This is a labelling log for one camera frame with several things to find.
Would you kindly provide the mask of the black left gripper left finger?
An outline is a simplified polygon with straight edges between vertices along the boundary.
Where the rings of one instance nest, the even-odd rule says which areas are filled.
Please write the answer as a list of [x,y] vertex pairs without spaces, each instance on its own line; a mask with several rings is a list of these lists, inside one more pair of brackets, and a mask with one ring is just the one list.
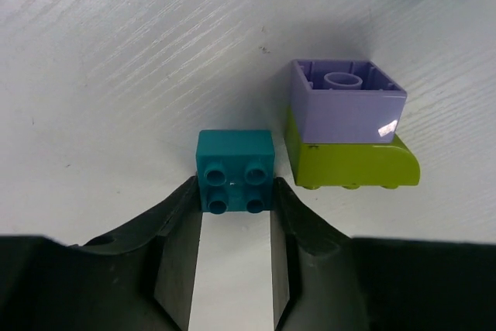
[[3,330],[186,330],[202,227],[198,181],[83,245],[1,238]]

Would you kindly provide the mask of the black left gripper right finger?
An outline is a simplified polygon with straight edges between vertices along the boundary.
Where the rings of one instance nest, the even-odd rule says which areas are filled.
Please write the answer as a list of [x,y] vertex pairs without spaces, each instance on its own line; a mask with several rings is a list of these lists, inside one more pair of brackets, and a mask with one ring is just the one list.
[[277,330],[493,330],[495,247],[348,237],[283,178],[270,246]]

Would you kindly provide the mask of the teal small lego brick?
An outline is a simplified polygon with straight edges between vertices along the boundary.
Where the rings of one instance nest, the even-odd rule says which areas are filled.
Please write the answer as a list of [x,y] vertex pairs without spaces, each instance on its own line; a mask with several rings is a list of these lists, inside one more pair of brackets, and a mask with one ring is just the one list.
[[272,209],[275,150],[270,131],[202,130],[195,159],[203,212]]

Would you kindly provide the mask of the lilac and lime lego stack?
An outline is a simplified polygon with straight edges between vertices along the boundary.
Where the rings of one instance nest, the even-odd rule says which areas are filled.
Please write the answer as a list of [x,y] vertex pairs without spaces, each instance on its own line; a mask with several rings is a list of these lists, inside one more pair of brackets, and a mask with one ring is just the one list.
[[284,139],[297,186],[419,184],[419,162],[396,133],[405,89],[369,60],[295,59],[290,67]]

